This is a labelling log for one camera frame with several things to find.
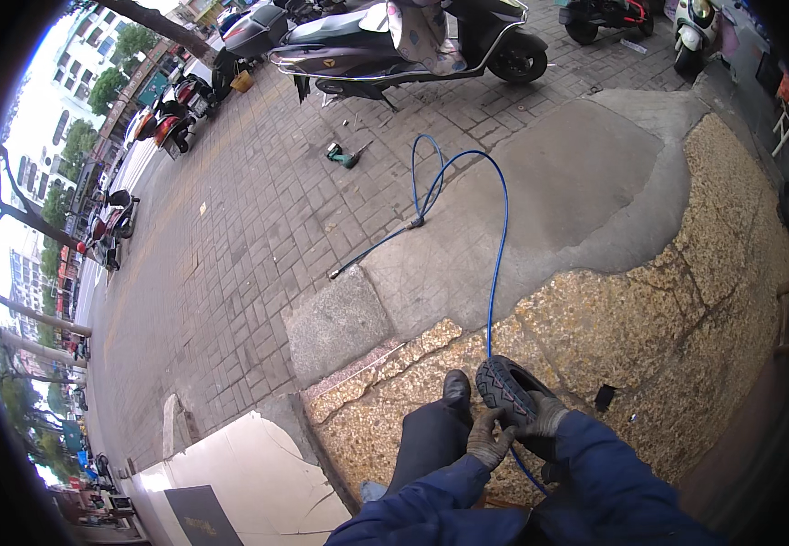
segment glove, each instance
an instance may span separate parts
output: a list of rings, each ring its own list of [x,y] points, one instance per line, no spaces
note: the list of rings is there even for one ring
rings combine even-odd
[[[561,420],[570,412],[555,395],[546,396],[538,390],[529,390],[528,395],[537,406],[537,418],[520,427],[516,436],[519,440],[536,438],[555,438]]]
[[[476,457],[489,472],[501,464],[509,446],[516,438],[515,425],[507,427],[505,431],[501,432],[497,442],[491,436],[491,431],[495,428],[495,420],[499,420],[503,416],[503,408],[486,411],[482,417],[476,420],[469,436],[467,436],[467,454]]]

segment license plate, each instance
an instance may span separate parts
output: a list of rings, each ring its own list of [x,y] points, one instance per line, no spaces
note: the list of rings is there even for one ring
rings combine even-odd
[[[169,139],[163,146],[166,148],[167,154],[169,154],[173,159],[176,159],[182,154],[182,152],[180,152],[178,149],[178,144],[176,144],[176,141],[172,139]]]
[[[203,112],[205,112],[208,107],[209,103],[201,99],[194,105],[194,112],[196,112],[197,115],[203,115]]]

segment person's left hand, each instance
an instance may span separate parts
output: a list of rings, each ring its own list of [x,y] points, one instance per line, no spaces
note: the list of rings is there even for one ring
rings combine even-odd
[[[503,408],[486,411],[470,430],[467,436],[467,454],[476,457],[491,472],[501,464],[512,441],[516,438],[516,427],[510,426],[501,432],[498,441],[491,436],[495,420],[504,416]]]

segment green cordless drill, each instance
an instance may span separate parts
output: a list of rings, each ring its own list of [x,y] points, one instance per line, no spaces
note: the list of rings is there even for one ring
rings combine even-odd
[[[349,155],[343,153],[343,148],[339,144],[332,142],[331,146],[328,146],[327,158],[331,161],[339,162],[339,164],[343,165],[346,169],[351,169],[357,165],[357,160],[361,158],[361,152],[366,150],[371,144],[373,144],[373,141],[367,142],[367,144],[360,147],[357,152]]]

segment blue air hose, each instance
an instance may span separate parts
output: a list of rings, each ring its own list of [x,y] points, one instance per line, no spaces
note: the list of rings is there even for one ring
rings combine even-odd
[[[428,188],[428,194],[425,195],[424,202],[422,202],[422,206],[420,207],[419,194],[415,187],[415,148],[416,146],[418,146],[419,141],[423,138],[427,138],[433,145],[433,149],[437,152],[437,158],[440,160],[440,170],[437,172],[437,176],[433,180],[431,187]],[[489,314],[488,314],[488,321],[486,324],[486,336],[485,336],[485,340],[486,340],[485,351],[486,354],[488,355],[488,358],[490,358],[491,357],[491,312],[493,311],[495,305],[495,289],[498,286],[498,272],[500,271],[501,268],[501,256],[504,255],[506,228],[507,228],[507,224],[509,224],[509,197],[507,196],[506,180],[504,180],[504,173],[501,172],[501,169],[500,167],[498,167],[498,164],[495,162],[495,160],[491,159],[491,156],[489,156],[485,152],[480,151],[478,149],[469,149],[467,151],[463,151],[455,155],[454,157],[452,157],[452,159],[444,163],[443,152],[440,151],[440,146],[437,145],[437,142],[433,139],[432,136],[425,135],[424,133],[422,133],[419,136],[415,137],[415,140],[412,141],[412,158],[410,165],[410,173],[412,176],[412,203],[415,205],[415,220],[410,222],[409,225],[401,227],[396,232],[390,233],[389,235],[385,236],[378,243],[371,246],[367,250],[363,251],[358,256],[355,256],[354,258],[350,259],[348,262],[345,263],[344,266],[341,266],[339,269],[336,269],[335,271],[331,272],[331,274],[329,274],[328,276],[331,279],[336,278],[341,272],[348,269],[350,266],[352,266],[354,263],[356,263],[364,256],[367,256],[367,254],[372,252],[376,247],[382,245],[386,241],[389,241],[397,237],[403,232],[407,232],[411,229],[415,229],[417,227],[421,227],[422,225],[424,225],[425,215],[430,212],[431,207],[433,207],[433,204],[437,202],[437,198],[440,196],[440,192],[443,190],[443,173],[446,171],[446,169],[448,169],[449,165],[451,165],[456,159],[462,156],[466,156],[468,154],[476,154],[478,156],[482,156],[488,159],[491,162],[491,164],[495,166],[495,169],[498,171],[498,177],[501,180],[501,187],[504,189],[504,229],[501,232],[500,246],[498,246],[498,259],[495,260],[495,273],[491,277],[491,293],[489,294]],[[543,485],[540,484],[540,482],[538,482],[533,475],[531,475],[531,472],[527,469],[527,467],[525,467],[524,463],[522,463],[522,460],[519,458],[519,454],[516,453],[516,450],[513,447],[510,447],[509,452],[512,453],[512,457],[513,459],[516,460],[516,464],[519,465],[519,468],[522,470],[522,472],[524,472],[524,475],[528,477],[531,483],[537,486],[537,488],[541,492],[543,492],[543,495],[548,495]]]

